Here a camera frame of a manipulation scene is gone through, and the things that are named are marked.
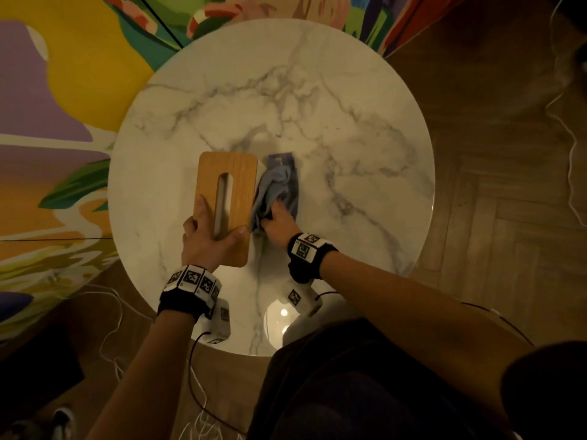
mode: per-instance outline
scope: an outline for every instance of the marble tabletop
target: marble tabletop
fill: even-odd
[[[382,269],[413,268],[434,199],[430,136],[405,83],[355,38],[302,20],[247,21],[194,41],[137,95],[114,146],[108,203],[124,268],[153,309],[180,266],[203,151],[261,162],[293,152],[302,229]],[[287,263],[253,236],[245,267],[216,271],[231,336],[215,348],[272,355],[281,347],[297,318],[286,301]],[[342,300],[323,299],[317,315]],[[207,324],[200,318],[194,337]]]

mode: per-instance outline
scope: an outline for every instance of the colorful mural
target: colorful mural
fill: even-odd
[[[298,18],[386,56],[460,1],[0,0],[0,341],[116,260],[106,200],[116,132],[192,40]]]

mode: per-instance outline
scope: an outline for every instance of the wristband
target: wristband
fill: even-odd
[[[203,267],[184,266],[165,284],[157,315],[164,310],[176,310],[193,315],[197,321],[214,307],[221,288],[220,281]]]
[[[320,264],[330,251],[338,251],[332,242],[311,233],[298,233],[290,239],[288,256],[290,257],[290,275],[294,281],[306,284],[320,277]]]

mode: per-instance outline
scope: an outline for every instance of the hand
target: hand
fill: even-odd
[[[294,221],[294,217],[285,209],[283,202],[276,200],[271,205],[273,219],[262,219],[260,226],[267,232],[271,243],[280,249],[287,251],[290,239],[302,233]]]
[[[191,216],[184,222],[181,265],[193,264],[208,270],[215,271],[223,261],[226,253],[240,239],[246,236],[246,227],[240,226],[221,240],[214,240],[214,218],[208,202],[199,196],[195,205],[195,217]]]

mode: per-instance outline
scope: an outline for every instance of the cleaning cloth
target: cleaning cloth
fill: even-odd
[[[269,154],[267,170],[261,176],[255,194],[251,212],[251,231],[258,230],[264,233],[260,221],[263,218],[272,219],[271,204],[275,199],[281,199],[295,219],[298,198],[299,185],[294,156],[290,152]]]

